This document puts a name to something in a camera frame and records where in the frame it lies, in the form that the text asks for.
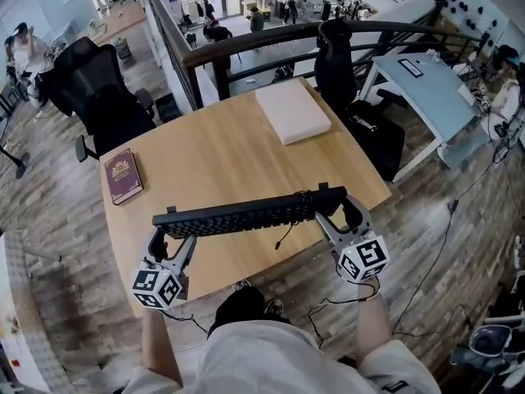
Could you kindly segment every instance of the black stand base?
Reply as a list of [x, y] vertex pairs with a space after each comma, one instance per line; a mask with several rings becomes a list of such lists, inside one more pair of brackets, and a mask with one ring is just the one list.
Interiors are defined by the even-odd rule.
[[22, 155], [22, 157], [20, 158], [20, 165], [18, 165], [18, 168], [16, 169], [16, 179], [17, 180], [20, 180], [24, 174], [25, 174], [25, 171], [27, 170], [27, 164], [29, 163], [30, 161], [30, 154], [29, 153], [24, 153]]

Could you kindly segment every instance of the book cover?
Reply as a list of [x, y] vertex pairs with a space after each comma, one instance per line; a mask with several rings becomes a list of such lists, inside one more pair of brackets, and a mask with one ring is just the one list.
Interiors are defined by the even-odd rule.
[[142, 191], [142, 182], [131, 150], [126, 149], [111, 158], [104, 167], [112, 202], [116, 206]]

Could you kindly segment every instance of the black cap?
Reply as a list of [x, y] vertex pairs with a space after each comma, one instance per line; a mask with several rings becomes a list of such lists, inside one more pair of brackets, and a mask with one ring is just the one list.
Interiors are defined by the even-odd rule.
[[25, 22], [20, 23], [15, 30], [13, 30], [13, 36], [17, 36], [18, 34], [21, 34], [22, 32], [27, 31], [27, 24]]

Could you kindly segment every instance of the person in green shirt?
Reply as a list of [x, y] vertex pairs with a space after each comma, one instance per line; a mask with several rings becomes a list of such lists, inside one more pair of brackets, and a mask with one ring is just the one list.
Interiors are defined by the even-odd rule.
[[249, 21], [249, 29], [252, 32], [259, 32], [264, 29], [264, 15], [259, 11], [257, 7], [252, 7], [252, 16]]

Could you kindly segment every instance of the black picture frame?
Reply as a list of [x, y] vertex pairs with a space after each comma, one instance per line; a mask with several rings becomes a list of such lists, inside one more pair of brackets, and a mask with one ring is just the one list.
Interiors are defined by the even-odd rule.
[[402, 60], [398, 60], [397, 62], [415, 78], [423, 76], [422, 71], [415, 67], [415, 65], [412, 64], [412, 62], [408, 58], [403, 58]]

